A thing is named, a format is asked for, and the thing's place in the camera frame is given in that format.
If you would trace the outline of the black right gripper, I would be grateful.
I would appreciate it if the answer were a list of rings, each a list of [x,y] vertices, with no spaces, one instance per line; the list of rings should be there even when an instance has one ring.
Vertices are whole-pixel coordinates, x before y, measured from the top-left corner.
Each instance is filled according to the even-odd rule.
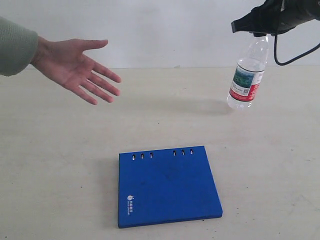
[[[233,33],[255,37],[281,35],[304,23],[320,19],[318,0],[266,0],[245,16],[231,22]]]

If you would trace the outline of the green sleeved forearm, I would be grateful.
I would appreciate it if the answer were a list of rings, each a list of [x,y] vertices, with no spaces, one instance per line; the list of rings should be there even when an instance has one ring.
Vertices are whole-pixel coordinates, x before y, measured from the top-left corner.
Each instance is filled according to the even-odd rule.
[[[17,75],[32,61],[38,47],[38,34],[4,17],[0,18],[0,74]]]

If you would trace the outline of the person's open bare hand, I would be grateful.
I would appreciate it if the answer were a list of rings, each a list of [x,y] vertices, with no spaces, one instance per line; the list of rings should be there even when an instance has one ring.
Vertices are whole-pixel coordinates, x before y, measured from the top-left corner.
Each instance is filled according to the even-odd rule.
[[[121,92],[107,80],[121,83],[121,77],[84,54],[88,50],[104,48],[108,43],[107,39],[49,41],[39,37],[31,65],[48,79],[92,105],[98,102],[86,91],[112,103],[113,96],[119,96]]]

